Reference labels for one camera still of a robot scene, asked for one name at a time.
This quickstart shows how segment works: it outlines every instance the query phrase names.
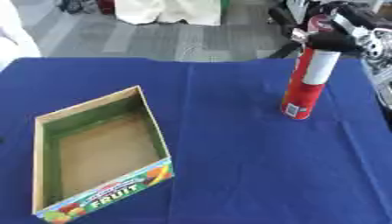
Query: blue table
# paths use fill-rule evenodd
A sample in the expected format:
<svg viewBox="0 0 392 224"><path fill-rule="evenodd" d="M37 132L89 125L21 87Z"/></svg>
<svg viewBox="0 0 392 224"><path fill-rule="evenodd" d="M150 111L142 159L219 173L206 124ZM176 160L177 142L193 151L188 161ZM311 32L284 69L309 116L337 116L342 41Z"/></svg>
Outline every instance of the blue table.
<svg viewBox="0 0 392 224"><path fill-rule="evenodd" d="M356 60L310 119L278 110L293 60L22 59L0 75L0 223L31 212L33 118L141 85L176 178L75 223L382 224L392 136Z"/></svg>

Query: fruit box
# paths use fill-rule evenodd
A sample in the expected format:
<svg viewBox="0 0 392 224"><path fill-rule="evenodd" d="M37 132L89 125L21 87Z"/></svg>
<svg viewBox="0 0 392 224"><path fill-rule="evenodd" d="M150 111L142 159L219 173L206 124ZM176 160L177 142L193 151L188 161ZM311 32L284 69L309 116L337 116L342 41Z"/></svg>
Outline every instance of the fruit box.
<svg viewBox="0 0 392 224"><path fill-rule="evenodd" d="M32 212L40 219L66 223L173 175L140 87L36 118Z"/></svg>

